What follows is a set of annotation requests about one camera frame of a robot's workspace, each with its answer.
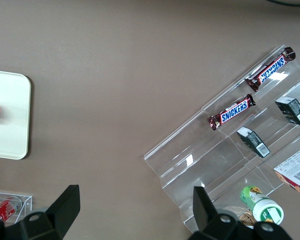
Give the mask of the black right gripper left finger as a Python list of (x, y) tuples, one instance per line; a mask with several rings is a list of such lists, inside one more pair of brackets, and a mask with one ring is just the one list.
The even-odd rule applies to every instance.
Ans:
[(80, 187), (69, 185), (44, 212), (33, 212), (4, 231), (6, 240), (62, 240), (80, 212)]

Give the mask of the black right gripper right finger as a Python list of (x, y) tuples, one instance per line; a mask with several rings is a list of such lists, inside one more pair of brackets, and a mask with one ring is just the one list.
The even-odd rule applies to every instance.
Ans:
[(193, 215), (198, 231), (191, 240), (251, 240), (253, 230), (243, 225), (229, 210), (216, 209), (206, 190), (193, 188)]

